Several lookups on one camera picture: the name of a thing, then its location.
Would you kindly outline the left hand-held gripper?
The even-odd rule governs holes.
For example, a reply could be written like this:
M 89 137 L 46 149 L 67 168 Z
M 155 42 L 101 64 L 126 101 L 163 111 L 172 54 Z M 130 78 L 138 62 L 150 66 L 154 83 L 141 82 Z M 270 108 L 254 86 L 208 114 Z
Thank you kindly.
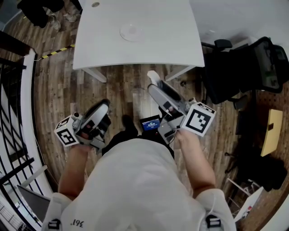
M 54 133 L 64 147 L 76 144 L 92 146 L 97 153 L 105 147 L 105 133 L 111 124 L 108 116 L 110 101 L 103 99 L 94 104 L 83 115 L 75 112 L 64 120 L 60 121 Z M 91 139 L 84 139 L 81 132 L 89 133 Z

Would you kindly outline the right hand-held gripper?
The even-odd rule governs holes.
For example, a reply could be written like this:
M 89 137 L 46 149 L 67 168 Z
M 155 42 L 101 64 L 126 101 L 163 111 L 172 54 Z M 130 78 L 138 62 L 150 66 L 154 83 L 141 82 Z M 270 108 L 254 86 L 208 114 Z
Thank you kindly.
M 214 120 L 216 111 L 201 102 L 185 100 L 164 81 L 158 85 L 150 84 L 148 92 L 166 113 L 158 127 L 158 133 L 166 144 L 173 141 L 179 129 L 203 137 Z M 168 110 L 170 106 L 174 107 L 174 112 Z

